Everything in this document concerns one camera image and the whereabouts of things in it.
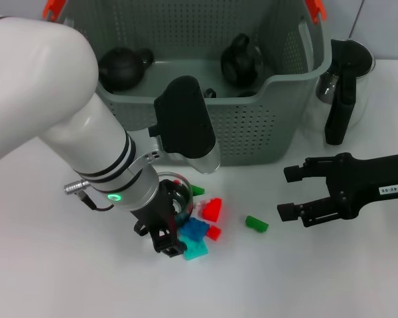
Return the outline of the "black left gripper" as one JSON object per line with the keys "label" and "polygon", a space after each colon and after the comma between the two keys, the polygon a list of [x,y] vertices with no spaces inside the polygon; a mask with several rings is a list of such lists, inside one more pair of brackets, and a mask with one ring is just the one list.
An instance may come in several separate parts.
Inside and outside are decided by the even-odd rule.
{"label": "black left gripper", "polygon": [[159,182],[158,190],[152,200],[141,209],[133,211],[137,218],[134,231],[142,236],[150,234],[156,252],[174,257],[184,254],[187,246],[176,234],[175,210],[173,207],[174,182]]}

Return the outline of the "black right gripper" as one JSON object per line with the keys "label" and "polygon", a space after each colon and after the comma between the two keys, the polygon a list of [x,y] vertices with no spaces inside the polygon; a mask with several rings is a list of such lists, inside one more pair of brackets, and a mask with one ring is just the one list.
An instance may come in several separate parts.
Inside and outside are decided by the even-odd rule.
{"label": "black right gripper", "polygon": [[398,199],[398,155],[359,160],[345,152],[306,158],[302,166],[286,167],[283,172],[287,182],[328,176],[331,197],[278,205],[283,222],[301,218],[305,227],[311,227],[340,218],[354,219],[369,203]]}

